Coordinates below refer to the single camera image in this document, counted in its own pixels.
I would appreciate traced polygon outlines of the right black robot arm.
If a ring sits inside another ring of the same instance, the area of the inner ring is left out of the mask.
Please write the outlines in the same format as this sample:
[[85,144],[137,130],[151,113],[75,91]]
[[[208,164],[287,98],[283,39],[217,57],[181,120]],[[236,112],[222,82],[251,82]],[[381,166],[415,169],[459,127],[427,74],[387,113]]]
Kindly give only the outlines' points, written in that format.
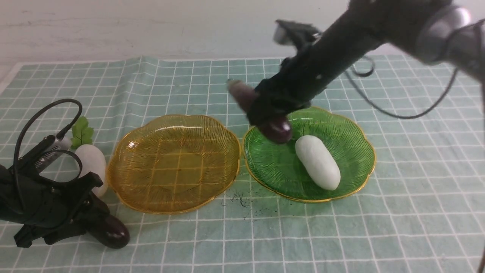
[[309,107],[329,83],[385,43],[423,64],[447,62],[484,82],[484,29],[451,0],[352,0],[324,31],[277,20],[274,41],[297,52],[256,87],[259,96],[247,111],[252,126]]

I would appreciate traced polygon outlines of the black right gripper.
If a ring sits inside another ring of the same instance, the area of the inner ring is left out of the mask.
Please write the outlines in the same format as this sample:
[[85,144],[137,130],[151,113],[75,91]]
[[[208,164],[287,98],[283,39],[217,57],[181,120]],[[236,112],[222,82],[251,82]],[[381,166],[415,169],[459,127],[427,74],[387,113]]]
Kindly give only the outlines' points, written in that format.
[[310,107],[310,102],[330,83],[330,78],[310,63],[299,57],[286,58],[277,74],[255,87],[257,98],[247,111],[252,126]]

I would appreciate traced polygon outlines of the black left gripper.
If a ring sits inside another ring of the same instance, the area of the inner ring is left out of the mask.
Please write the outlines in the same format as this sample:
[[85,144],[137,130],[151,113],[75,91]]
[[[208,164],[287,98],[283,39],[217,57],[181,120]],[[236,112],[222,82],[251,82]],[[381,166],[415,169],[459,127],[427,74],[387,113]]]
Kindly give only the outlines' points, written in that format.
[[14,235],[17,247],[29,248],[40,237],[45,243],[54,244],[99,231],[110,215],[106,204],[92,192],[102,184],[99,175],[93,172],[64,183],[22,177],[24,209],[23,214],[14,217],[14,221],[23,224]]

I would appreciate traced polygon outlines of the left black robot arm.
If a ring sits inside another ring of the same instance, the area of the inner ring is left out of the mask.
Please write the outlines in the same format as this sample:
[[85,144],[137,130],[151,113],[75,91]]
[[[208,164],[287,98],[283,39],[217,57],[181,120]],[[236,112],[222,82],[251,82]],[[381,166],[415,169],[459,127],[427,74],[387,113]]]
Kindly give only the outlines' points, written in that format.
[[37,173],[20,174],[1,167],[1,220],[21,224],[17,247],[29,248],[42,238],[47,245],[87,232],[107,232],[113,217],[92,189],[102,180],[95,173],[56,182]]

